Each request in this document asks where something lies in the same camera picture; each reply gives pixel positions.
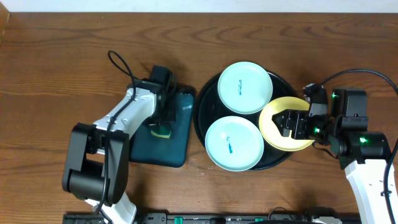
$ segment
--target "green sponge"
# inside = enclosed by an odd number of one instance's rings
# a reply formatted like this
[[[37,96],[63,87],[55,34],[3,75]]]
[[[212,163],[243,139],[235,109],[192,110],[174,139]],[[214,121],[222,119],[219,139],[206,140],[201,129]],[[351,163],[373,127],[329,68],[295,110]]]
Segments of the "green sponge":
[[[159,138],[169,139],[172,135],[172,128],[169,124],[155,125],[151,127],[150,133]]]

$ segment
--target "green led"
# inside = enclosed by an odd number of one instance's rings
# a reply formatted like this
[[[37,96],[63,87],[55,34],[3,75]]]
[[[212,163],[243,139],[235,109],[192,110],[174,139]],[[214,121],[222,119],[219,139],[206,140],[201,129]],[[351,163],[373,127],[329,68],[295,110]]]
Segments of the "green led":
[[[361,143],[365,143],[365,142],[368,141],[368,140],[367,140],[366,138],[364,138],[364,137],[360,137],[359,140],[361,141]]]

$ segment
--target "round black tray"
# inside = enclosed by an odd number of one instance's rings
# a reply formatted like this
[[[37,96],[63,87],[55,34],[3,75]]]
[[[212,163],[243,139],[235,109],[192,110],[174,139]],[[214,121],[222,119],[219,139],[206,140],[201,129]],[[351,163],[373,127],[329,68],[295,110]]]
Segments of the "round black tray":
[[[283,96],[297,97],[294,89],[283,78],[273,72],[267,72],[271,77],[272,85],[274,87],[271,100]],[[193,109],[193,125],[195,126],[195,131],[203,147],[205,147],[206,132],[211,124],[225,116],[240,116],[242,118],[248,119],[254,125],[259,127],[259,117],[261,111],[254,114],[243,115],[235,113],[225,107],[218,96],[217,90],[217,82],[220,75],[221,74],[218,74],[213,77],[202,88]],[[291,152],[278,150],[264,140],[264,153],[260,161],[254,167],[252,167],[251,170],[262,170],[274,167],[286,160],[290,155]]]

